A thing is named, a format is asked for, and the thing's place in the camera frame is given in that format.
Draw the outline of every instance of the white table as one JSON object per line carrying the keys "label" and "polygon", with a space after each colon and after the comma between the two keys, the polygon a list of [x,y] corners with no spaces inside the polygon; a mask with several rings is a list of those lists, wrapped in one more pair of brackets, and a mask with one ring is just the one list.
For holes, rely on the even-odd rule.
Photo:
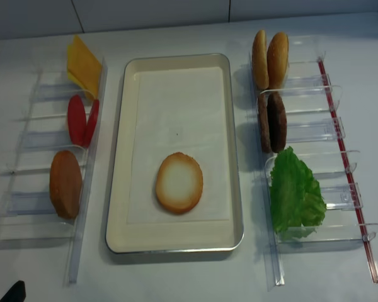
{"label": "white table", "polygon": [[[269,35],[322,34],[325,66],[333,84],[343,86],[339,115],[349,150],[362,152],[355,178],[360,184],[366,222],[378,222],[378,13],[260,20],[231,24],[83,35],[99,48],[109,65],[105,102],[89,201],[77,284],[63,285],[67,248],[0,250],[0,298],[17,280],[26,282],[27,301],[378,301],[363,248],[283,256],[286,285],[267,291],[265,262],[258,245],[260,228],[253,204],[262,198],[252,183],[256,140],[246,126],[250,95],[247,74],[253,37],[260,28]],[[22,56],[6,50],[30,50],[65,44],[69,36],[0,42],[0,86]],[[219,52],[231,64],[232,94],[238,131],[238,152],[245,236],[226,260],[139,263],[116,257],[105,245],[108,177],[115,107],[129,60],[138,57]],[[378,236],[372,242],[378,262]]]}

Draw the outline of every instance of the black object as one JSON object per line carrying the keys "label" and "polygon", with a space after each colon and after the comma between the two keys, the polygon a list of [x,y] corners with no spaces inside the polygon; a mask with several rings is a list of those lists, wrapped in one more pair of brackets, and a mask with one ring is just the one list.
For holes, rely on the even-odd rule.
{"label": "black object", "polygon": [[17,281],[1,298],[0,302],[23,302],[26,298],[24,281]]}

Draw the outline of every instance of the white wall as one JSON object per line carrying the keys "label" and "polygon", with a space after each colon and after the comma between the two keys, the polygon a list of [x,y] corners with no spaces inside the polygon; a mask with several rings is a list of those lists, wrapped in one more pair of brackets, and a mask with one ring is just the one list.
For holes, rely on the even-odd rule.
{"label": "white wall", "polygon": [[71,0],[0,0],[0,39],[77,32]]}
{"label": "white wall", "polygon": [[228,22],[229,0],[73,0],[84,31]]}
{"label": "white wall", "polygon": [[231,0],[231,21],[378,11],[378,0]]}

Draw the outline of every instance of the bread slice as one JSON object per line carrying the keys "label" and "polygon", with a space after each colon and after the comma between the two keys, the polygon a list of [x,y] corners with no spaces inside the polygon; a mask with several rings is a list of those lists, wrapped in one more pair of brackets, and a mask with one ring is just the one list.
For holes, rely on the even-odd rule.
{"label": "bread slice", "polygon": [[82,184],[80,166],[74,154],[68,150],[57,152],[50,166],[49,191],[59,217],[77,217]]}
{"label": "bread slice", "polygon": [[252,45],[252,70],[253,79],[259,90],[269,87],[269,75],[267,71],[266,56],[266,32],[258,31]]}
{"label": "bread slice", "polygon": [[197,205],[202,192],[203,174],[195,159],[181,152],[164,159],[156,181],[157,199],[164,208],[186,213]]}
{"label": "bread slice", "polygon": [[272,152],[272,148],[270,148],[269,122],[267,119],[266,97],[264,94],[258,96],[258,117],[262,151],[264,153],[270,153]]}
{"label": "bread slice", "polygon": [[270,146],[275,153],[285,148],[287,140],[287,117],[282,97],[278,92],[269,95],[267,103],[269,120]]}
{"label": "bread slice", "polygon": [[269,89],[280,89],[289,63],[289,38],[283,32],[277,33],[267,50]]}

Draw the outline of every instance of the brown burger patty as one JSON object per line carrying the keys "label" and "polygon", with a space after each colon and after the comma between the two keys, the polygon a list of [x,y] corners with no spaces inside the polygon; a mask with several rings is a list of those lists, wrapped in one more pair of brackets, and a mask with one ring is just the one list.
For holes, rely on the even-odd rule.
{"label": "brown burger patty", "polygon": [[50,166],[50,200],[56,213],[65,219],[77,217],[83,179],[74,154],[57,152]]}
{"label": "brown burger patty", "polygon": [[275,153],[285,148],[287,139],[287,117],[282,97],[278,92],[269,95],[267,103],[267,116],[270,132],[270,146]]}
{"label": "brown burger patty", "polygon": [[269,134],[269,122],[267,116],[266,97],[264,94],[258,96],[258,114],[259,114],[259,127],[260,127],[260,141],[262,145],[262,151],[264,153],[270,153],[270,134]]}

